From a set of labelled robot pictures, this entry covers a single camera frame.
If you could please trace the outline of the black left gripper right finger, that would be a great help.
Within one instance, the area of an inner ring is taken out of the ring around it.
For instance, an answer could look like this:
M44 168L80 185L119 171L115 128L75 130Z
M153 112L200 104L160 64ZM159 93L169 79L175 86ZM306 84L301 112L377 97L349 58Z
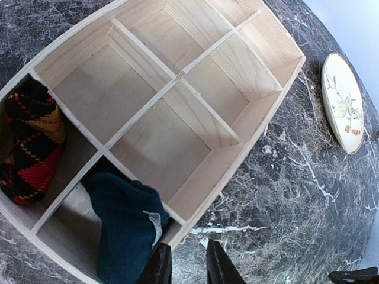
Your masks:
M245 284L223 247L218 241L209 239L206 254L207 283Z

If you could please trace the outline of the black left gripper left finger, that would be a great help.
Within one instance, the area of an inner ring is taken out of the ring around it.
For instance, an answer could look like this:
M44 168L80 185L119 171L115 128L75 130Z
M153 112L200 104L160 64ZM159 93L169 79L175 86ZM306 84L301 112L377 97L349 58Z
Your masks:
M171 247L165 243L156 246L144 271L137 280L140 284L171 284L172 255Z

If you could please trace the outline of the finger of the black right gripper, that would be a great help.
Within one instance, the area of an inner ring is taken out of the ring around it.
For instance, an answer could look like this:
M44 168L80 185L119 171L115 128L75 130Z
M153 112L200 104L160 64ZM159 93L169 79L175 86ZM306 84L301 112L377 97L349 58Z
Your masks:
M378 268L369 267L354 271L333 271L328 279L335 284L378 284Z

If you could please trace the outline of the dark green sock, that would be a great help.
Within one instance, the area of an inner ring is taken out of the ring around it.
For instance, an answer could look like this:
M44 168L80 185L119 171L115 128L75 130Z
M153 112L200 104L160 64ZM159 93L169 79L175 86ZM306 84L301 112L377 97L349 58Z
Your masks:
M104 283L136 283L168 226L158 192L109 167L82 179L100 218L98 276Z

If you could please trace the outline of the wooden compartment box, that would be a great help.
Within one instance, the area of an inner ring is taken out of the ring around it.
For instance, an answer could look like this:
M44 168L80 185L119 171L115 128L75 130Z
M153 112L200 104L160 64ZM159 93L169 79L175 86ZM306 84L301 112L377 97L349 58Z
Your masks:
M262 1L114 1L1 89L33 78L66 116L45 200L1 214L84 283L99 283L101 223L80 180L101 158L159 192L175 248L223 190L306 60Z

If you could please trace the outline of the black red yellow argyle sock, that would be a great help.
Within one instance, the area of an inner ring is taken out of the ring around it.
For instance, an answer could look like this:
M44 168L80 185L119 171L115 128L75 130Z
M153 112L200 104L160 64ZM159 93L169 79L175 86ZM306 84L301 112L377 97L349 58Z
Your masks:
M42 200L66 146L64 116L48 88L27 75L5 100L5 118L13 143L1 163L1 190L15 204Z

